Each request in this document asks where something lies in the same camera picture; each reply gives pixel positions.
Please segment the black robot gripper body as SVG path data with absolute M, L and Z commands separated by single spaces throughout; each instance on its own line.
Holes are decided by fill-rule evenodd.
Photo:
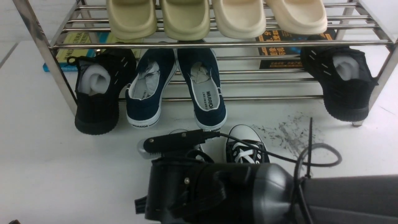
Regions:
M 191 158 L 152 160 L 148 193 L 136 214 L 162 224 L 253 224 L 258 165 Z

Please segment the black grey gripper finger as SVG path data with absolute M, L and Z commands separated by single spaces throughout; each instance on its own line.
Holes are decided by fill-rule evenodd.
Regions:
M 204 144 L 208 139 L 220 137 L 219 131 L 195 129 L 182 133 L 149 137 L 138 142 L 137 150 L 144 159 L 158 157 L 192 158 L 201 155 L 205 160 L 211 160 L 205 152 L 194 149 L 196 145 Z

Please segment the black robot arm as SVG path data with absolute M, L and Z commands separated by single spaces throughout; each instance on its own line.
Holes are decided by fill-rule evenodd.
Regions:
M 396 224 L 397 175 L 313 178 L 303 165 L 332 167 L 342 157 L 309 144 L 290 175 L 273 163 L 215 163 L 196 150 L 223 136 L 247 149 L 253 142 L 201 129 L 150 137 L 138 146 L 152 160 L 148 193 L 137 214 L 162 224 Z

